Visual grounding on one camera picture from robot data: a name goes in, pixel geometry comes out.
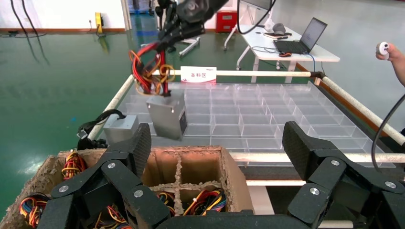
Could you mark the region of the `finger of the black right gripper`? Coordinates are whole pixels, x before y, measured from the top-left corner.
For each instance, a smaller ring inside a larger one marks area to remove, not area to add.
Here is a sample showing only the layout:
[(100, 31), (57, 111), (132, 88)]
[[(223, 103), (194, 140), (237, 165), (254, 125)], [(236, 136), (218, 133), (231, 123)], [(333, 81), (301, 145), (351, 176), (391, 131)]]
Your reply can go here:
[(203, 23), (187, 23), (185, 21), (171, 21), (164, 27), (164, 43), (174, 44), (176, 42), (193, 38), (205, 33)]
[(177, 3), (172, 0), (159, 0), (156, 13), (159, 17), (159, 34), (156, 48), (168, 48), (177, 39), (176, 14)]

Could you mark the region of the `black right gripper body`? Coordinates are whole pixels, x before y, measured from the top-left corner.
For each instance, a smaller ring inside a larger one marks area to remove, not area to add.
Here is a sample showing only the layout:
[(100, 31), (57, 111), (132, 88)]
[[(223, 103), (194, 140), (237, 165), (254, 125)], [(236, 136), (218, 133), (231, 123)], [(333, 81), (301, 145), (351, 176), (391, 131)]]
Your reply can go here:
[(227, 0), (182, 0), (176, 7), (175, 25), (182, 29), (205, 28), (205, 23), (227, 2)]

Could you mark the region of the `person's hand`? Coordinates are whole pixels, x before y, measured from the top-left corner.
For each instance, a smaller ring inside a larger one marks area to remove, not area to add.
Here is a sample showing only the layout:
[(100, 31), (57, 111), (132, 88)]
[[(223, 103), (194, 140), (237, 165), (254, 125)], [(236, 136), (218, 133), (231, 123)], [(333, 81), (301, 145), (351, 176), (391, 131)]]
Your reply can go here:
[(387, 60), (392, 63), (404, 62), (405, 56), (393, 44), (381, 42), (376, 46), (376, 58), (379, 60)]

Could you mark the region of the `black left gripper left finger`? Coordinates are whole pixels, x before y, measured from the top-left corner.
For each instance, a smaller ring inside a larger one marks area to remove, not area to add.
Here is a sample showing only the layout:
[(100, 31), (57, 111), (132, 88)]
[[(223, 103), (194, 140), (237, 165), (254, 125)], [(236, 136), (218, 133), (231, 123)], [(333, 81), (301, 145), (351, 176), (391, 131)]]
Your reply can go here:
[(95, 165), (53, 188), (38, 227), (83, 229), (114, 204), (130, 226), (157, 228), (170, 212), (141, 180), (150, 153), (150, 127), (141, 123), (130, 139), (110, 145)]

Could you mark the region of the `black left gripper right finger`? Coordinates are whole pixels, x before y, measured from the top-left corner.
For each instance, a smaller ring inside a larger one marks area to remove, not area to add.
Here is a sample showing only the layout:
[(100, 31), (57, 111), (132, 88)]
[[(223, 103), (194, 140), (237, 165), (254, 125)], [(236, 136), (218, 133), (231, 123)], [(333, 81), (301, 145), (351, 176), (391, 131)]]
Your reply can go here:
[(364, 217), (366, 228), (404, 228), (400, 182), (351, 161), (332, 142), (308, 136), (294, 121), (285, 123), (282, 145), (305, 181), (287, 208), (290, 216), (315, 229), (337, 203)]

